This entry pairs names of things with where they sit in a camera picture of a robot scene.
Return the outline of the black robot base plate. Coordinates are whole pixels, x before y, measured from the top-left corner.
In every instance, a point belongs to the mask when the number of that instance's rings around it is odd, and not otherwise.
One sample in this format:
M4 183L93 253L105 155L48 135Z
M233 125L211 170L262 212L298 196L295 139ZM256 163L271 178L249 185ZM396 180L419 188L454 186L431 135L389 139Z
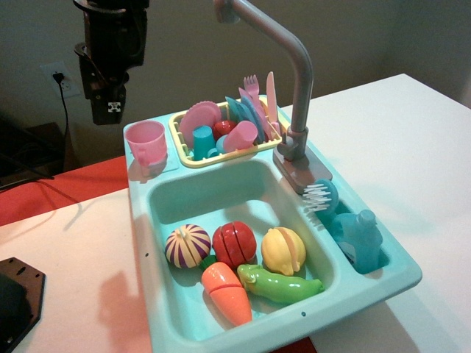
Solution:
M19 260L1 261L1 351L13 352L39 322L46 275Z

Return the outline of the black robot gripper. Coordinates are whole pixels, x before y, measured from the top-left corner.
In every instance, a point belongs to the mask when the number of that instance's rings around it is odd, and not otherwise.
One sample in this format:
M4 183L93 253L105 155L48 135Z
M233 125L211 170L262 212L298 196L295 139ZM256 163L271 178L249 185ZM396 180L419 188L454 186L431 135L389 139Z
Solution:
M95 125L120 124L128 70L143 65L148 1L74 1L82 11L85 42L75 47L85 98Z

